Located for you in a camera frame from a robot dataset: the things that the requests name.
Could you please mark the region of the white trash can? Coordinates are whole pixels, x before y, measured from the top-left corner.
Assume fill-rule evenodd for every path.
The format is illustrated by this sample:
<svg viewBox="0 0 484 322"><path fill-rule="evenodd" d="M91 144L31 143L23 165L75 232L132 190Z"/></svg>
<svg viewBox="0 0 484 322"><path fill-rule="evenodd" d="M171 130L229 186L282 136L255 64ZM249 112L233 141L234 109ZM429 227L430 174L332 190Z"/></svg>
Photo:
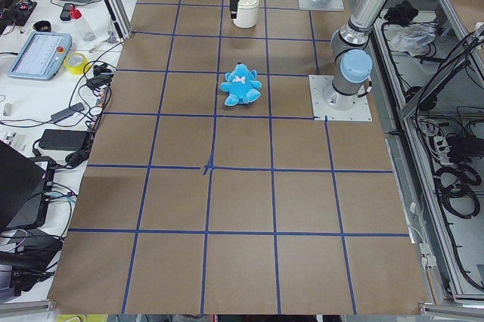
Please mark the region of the white trash can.
<svg viewBox="0 0 484 322"><path fill-rule="evenodd" d="M259 14L259 0L239 0L237 17L233 24L241 29L249 29L256 25Z"/></svg>

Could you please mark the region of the blue plush teddy bear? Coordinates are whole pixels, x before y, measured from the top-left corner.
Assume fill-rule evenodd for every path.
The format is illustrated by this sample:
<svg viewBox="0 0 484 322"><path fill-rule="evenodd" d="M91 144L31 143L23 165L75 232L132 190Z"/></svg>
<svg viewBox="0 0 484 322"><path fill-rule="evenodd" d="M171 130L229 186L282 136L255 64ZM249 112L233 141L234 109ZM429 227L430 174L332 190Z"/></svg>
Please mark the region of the blue plush teddy bear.
<svg viewBox="0 0 484 322"><path fill-rule="evenodd" d="M225 81L220 85L222 91L228 92L224 105L233 107L258 100L262 83L256 77L256 70L249 70L246 64L238 62L230 73L225 74Z"/></svg>

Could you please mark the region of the clear bottle red cap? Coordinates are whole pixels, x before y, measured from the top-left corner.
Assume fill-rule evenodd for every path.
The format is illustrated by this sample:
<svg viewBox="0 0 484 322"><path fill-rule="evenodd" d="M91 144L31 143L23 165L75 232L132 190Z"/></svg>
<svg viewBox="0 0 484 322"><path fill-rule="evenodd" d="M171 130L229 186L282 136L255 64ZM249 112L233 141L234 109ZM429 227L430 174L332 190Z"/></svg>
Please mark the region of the clear bottle red cap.
<svg viewBox="0 0 484 322"><path fill-rule="evenodd" d="M88 21L82 15L81 11L74 5L70 6L70 19L84 42L92 42L96 40L96 35Z"/></svg>

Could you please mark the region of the black cloth bundle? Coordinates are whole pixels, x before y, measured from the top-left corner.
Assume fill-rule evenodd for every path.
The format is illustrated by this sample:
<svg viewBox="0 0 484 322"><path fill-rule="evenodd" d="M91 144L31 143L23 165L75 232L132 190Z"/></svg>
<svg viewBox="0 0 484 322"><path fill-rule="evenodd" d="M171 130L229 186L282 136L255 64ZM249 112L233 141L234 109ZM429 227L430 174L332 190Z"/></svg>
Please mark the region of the black cloth bundle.
<svg viewBox="0 0 484 322"><path fill-rule="evenodd" d="M390 24L409 26L418 13L418 9L414 8L409 1L404 0L389 8L383 18Z"/></svg>

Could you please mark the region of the black phone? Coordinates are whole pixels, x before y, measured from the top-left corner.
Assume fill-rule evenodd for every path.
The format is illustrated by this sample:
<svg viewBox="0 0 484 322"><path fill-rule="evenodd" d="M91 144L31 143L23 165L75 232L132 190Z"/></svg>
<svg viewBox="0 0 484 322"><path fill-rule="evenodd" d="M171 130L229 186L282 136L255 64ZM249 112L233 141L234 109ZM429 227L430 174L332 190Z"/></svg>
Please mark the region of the black phone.
<svg viewBox="0 0 484 322"><path fill-rule="evenodd" d="M62 11L60 13L60 20L63 22L71 21L71 10L75 8L75 5L72 3L65 3Z"/></svg>

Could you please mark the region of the yellow tape roll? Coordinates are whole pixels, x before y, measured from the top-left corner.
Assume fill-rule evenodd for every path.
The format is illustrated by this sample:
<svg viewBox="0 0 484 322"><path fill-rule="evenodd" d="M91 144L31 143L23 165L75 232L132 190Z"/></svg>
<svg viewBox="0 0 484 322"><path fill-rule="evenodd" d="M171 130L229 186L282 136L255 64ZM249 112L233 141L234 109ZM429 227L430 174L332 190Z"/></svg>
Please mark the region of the yellow tape roll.
<svg viewBox="0 0 484 322"><path fill-rule="evenodd" d="M63 65L67 72L73 75L83 75L90 69L87 57L79 52L68 54L64 58Z"/></svg>

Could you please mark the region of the crumpled white cloth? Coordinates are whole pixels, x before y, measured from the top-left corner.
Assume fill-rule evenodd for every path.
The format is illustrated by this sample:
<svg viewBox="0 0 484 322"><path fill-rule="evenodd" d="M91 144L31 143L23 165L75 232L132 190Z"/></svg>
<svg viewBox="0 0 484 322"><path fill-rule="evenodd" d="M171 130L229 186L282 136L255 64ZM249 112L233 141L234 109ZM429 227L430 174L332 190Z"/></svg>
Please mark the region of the crumpled white cloth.
<svg viewBox="0 0 484 322"><path fill-rule="evenodd" d="M407 52L411 56L424 55L436 38L436 30L427 25L414 24L400 29L389 41L391 51Z"/></svg>

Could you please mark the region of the black small bowl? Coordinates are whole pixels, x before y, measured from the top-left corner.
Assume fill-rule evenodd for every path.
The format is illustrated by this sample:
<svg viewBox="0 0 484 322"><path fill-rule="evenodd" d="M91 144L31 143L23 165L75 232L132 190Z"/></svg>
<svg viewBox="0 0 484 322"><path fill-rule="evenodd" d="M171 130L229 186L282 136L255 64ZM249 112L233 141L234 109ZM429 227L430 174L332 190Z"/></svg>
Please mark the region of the black small bowl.
<svg viewBox="0 0 484 322"><path fill-rule="evenodd" d="M37 32L49 33L51 31L51 23L48 20L40 20L33 24L33 29Z"/></svg>

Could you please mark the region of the small grey adapter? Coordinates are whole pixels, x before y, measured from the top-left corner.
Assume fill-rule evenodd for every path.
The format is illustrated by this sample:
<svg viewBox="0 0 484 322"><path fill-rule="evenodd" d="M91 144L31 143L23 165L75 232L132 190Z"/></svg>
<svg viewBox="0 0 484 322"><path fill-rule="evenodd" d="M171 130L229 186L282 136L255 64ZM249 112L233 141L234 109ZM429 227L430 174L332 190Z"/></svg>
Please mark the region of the small grey adapter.
<svg viewBox="0 0 484 322"><path fill-rule="evenodd" d="M81 113L85 109L84 104L82 102L70 105L69 107L60 110L51 115L51 122L57 124L77 113Z"/></svg>

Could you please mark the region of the near teach pendant tablet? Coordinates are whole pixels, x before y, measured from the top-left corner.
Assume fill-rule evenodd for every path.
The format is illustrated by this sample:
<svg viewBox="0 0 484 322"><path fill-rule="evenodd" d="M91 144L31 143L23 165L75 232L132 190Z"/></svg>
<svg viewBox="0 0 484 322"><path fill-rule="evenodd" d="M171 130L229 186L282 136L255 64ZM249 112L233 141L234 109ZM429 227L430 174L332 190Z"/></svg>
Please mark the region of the near teach pendant tablet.
<svg viewBox="0 0 484 322"><path fill-rule="evenodd" d="M68 33L33 32L8 75L15 79L50 80L58 73L71 45L72 36Z"/></svg>

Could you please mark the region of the black power adapter brick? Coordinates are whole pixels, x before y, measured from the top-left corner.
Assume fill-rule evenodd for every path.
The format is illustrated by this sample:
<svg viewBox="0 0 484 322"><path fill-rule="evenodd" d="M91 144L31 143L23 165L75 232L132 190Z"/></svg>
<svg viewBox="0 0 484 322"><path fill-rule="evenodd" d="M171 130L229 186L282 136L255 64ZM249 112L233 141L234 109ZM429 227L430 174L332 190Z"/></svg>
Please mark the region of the black power adapter brick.
<svg viewBox="0 0 484 322"><path fill-rule="evenodd" d="M40 138L39 147L43 150L80 150L88 137L87 131L46 129Z"/></svg>

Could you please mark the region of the black laptop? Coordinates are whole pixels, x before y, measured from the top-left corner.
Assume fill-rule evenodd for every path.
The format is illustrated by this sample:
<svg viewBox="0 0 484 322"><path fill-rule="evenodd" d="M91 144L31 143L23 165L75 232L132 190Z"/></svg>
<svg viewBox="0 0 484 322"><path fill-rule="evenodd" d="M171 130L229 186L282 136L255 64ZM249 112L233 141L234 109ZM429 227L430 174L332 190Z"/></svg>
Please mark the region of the black laptop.
<svg viewBox="0 0 484 322"><path fill-rule="evenodd" d="M1 230L33 229L45 223L54 160L25 157L1 143Z"/></svg>

